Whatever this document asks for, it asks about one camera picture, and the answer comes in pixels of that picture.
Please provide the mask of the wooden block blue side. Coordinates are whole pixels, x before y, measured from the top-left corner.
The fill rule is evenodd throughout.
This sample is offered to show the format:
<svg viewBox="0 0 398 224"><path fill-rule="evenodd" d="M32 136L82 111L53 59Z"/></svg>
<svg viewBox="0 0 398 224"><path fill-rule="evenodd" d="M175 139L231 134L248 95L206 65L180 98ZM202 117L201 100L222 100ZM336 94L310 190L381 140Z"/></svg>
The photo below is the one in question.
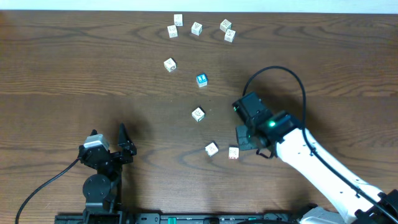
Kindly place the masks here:
<svg viewBox="0 0 398 224"><path fill-rule="evenodd" d="M232 29L227 29L224 35L224 40L232 43L236 35L236 31Z"/></svg>

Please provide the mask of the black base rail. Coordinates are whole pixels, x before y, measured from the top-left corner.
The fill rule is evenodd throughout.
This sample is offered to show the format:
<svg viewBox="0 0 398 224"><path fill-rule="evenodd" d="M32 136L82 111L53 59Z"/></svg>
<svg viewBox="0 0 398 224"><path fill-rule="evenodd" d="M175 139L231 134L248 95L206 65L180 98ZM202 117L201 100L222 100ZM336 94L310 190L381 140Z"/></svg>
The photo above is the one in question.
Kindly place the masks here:
<svg viewBox="0 0 398 224"><path fill-rule="evenodd" d="M55 216L55 224L73 223L128 223L128 224L234 224L251 223L297 223L286 213L266 214L159 214L159 213L119 213L110 215L62 214Z"/></svg>

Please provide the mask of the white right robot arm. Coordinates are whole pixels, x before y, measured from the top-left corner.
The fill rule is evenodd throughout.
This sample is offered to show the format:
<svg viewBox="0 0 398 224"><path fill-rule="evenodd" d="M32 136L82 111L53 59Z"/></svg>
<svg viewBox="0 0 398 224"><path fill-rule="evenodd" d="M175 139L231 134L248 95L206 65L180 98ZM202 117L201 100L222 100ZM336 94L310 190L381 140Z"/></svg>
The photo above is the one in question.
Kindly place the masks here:
<svg viewBox="0 0 398 224"><path fill-rule="evenodd" d="M336 208L344 223L397 223L397 190L385 194L351 172L327 150L295 116L273 114L250 93L233 103L243 121L236 127L241 151L269 150L311 182Z"/></svg>

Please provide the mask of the wooden block back right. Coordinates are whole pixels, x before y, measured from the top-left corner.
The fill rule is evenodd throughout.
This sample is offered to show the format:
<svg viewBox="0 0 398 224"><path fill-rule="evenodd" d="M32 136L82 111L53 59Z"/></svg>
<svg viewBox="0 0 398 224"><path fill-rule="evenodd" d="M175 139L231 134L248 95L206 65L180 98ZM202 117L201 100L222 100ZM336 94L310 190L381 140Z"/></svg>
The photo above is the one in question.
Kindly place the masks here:
<svg viewBox="0 0 398 224"><path fill-rule="evenodd" d="M221 29L223 32L226 32L228 29L231 29L231 27L232 27L232 23L231 23L229 20L227 20L227 19L224 19L224 20L220 23L220 29Z"/></svg>

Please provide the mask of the wooden block letter A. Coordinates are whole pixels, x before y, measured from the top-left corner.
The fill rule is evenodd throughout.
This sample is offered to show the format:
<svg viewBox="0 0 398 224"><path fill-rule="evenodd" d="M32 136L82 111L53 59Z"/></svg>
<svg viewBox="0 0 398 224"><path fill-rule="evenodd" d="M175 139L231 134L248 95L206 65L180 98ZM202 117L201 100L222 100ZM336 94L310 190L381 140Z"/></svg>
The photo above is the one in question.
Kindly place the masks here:
<svg viewBox="0 0 398 224"><path fill-rule="evenodd" d="M192 117L196 122L199 122L205 117L205 112L202 110L201 107L198 107L192 111Z"/></svg>

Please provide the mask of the wooden block far left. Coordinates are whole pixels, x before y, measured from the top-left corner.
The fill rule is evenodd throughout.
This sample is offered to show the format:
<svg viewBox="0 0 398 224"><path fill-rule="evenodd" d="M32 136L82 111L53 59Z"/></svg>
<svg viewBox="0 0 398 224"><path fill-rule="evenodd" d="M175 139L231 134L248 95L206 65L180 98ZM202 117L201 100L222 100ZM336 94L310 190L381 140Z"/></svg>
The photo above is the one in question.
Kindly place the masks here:
<svg viewBox="0 0 398 224"><path fill-rule="evenodd" d="M178 37L178 30L176 25L171 25L167 27L167 31L169 33L170 38Z"/></svg>

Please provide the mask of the wooden block ladybug yellow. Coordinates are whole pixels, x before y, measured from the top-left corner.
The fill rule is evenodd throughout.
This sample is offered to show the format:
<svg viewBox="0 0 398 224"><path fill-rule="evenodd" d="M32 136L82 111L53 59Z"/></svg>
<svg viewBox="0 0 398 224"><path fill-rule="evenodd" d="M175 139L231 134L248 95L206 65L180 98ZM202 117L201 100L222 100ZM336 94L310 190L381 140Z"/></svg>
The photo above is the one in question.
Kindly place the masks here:
<svg viewBox="0 0 398 224"><path fill-rule="evenodd" d="M229 147L228 158L229 159L238 159L239 158L239 148L238 147Z"/></svg>

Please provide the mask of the wooden block back left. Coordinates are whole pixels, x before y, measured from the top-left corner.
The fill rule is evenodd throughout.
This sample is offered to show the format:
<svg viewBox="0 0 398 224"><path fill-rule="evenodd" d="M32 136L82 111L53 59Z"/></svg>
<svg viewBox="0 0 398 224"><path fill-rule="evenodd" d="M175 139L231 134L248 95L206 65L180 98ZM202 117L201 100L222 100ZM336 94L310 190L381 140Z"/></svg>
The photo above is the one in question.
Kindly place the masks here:
<svg viewBox="0 0 398 224"><path fill-rule="evenodd" d="M174 25L177 27L183 26L183 15L182 14L174 14Z"/></svg>

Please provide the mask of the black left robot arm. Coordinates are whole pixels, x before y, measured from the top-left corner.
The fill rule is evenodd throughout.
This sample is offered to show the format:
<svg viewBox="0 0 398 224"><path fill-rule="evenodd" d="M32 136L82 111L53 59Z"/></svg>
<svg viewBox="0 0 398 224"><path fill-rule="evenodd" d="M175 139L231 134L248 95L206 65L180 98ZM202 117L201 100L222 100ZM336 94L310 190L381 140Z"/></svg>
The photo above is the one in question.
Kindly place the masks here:
<svg viewBox="0 0 398 224"><path fill-rule="evenodd" d="M86 198L84 223L134 223L134 215L121 205L123 165L133 162L137 148L124 124L119 126L120 151L111 152L109 142L94 129L78 147L78 160L96 170L83 184Z"/></svg>

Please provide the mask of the wooden block green side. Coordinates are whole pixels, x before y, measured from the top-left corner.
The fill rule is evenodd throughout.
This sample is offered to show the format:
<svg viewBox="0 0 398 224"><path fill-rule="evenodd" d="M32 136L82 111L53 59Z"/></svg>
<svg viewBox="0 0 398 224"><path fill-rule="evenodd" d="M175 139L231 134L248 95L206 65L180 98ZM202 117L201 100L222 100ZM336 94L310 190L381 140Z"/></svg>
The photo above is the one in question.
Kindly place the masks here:
<svg viewBox="0 0 398 224"><path fill-rule="evenodd" d="M192 34L199 36L201 34L202 30L203 30L202 24L200 24L198 22L193 23L192 28L191 28Z"/></svg>

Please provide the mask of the wooden block letter G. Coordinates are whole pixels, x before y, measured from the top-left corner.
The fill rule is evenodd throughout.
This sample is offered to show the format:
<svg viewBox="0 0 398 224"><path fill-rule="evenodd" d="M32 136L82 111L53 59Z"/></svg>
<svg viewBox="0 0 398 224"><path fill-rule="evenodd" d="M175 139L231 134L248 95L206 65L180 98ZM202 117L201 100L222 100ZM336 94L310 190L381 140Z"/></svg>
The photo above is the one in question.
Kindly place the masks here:
<svg viewBox="0 0 398 224"><path fill-rule="evenodd" d="M205 147L205 151L210 157L212 157L219 151L219 149L218 146L212 142Z"/></svg>

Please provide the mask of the wooden block blue top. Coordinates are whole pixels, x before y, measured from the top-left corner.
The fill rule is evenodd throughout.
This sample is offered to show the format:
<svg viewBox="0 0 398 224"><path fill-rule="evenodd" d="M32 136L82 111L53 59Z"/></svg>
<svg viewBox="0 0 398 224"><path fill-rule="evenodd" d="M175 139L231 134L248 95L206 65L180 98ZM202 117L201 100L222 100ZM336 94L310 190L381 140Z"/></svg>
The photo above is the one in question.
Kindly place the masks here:
<svg viewBox="0 0 398 224"><path fill-rule="evenodd" d="M208 79L205 73L197 75L196 81L199 88L207 86L208 84Z"/></svg>

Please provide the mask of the wooden block soccer ball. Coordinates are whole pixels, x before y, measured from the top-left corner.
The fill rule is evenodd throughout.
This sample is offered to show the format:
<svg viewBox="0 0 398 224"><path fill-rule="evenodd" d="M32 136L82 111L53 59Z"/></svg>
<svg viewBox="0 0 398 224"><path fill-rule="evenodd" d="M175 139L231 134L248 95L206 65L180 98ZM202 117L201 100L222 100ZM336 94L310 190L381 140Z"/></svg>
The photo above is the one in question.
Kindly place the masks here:
<svg viewBox="0 0 398 224"><path fill-rule="evenodd" d="M167 69L168 72L172 72L172 71L174 71L177 68L177 64L175 63L173 58L168 58L164 62L164 67Z"/></svg>

